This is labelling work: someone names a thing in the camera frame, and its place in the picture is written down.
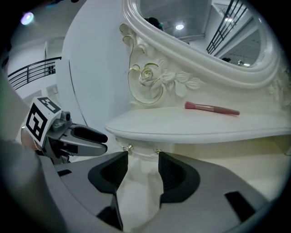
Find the balcony railing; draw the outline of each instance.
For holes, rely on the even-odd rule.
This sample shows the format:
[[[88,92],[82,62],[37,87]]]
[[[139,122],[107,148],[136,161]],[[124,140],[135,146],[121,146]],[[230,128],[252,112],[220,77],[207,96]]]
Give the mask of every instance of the balcony railing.
[[[24,66],[9,74],[8,81],[17,90],[32,81],[55,74],[55,61],[60,59],[61,57],[54,57]]]
[[[206,49],[209,54],[212,54],[224,41],[246,10],[247,8],[239,0],[231,0],[214,37]]]

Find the purple light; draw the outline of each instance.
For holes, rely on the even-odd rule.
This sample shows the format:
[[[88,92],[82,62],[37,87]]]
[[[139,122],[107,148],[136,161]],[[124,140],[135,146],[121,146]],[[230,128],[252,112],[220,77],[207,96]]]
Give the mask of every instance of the purple light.
[[[28,25],[29,23],[31,23],[33,20],[33,14],[31,12],[27,12],[24,14],[24,16],[21,19],[21,23],[23,25]]]

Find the oval mirror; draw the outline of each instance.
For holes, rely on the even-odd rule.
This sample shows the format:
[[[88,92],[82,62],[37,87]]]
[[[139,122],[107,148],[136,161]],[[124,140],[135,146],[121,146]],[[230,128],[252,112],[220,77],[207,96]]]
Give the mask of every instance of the oval mirror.
[[[280,54],[273,34],[240,0],[124,0],[129,27],[191,73],[255,89],[276,75]]]

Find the ceiling light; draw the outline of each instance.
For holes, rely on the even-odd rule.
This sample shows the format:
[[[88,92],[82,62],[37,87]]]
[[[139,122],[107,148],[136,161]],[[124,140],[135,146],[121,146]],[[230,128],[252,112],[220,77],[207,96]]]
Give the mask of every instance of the ceiling light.
[[[33,14],[31,12],[27,12],[24,14],[24,16],[21,18],[21,23],[23,25],[28,25],[33,20]]]
[[[183,28],[184,28],[184,25],[182,25],[182,24],[179,24],[179,25],[176,26],[176,29],[177,29],[177,30],[181,30],[181,29],[183,29]]]
[[[233,19],[232,19],[232,18],[226,18],[225,21],[226,21],[226,22],[232,22]]]

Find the railing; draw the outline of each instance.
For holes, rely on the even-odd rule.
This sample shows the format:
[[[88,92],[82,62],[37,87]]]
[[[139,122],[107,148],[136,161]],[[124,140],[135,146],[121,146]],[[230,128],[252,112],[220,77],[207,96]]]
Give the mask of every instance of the railing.
[[[233,27],[237,24],[240,18],[243,16],[247,8],[240,3],[239,0],[234,3],[235,0],[231,0],[223,19],[214,34],[210,44],[206,48],[209,54],[212,54],[217,47],[221,44],[222,41],[227,37]]]
[[[32,81],[55,74],[55,61],[60,59],[61,57],[54,57],[24,66],[9,74],[8,81],[17,90]]]

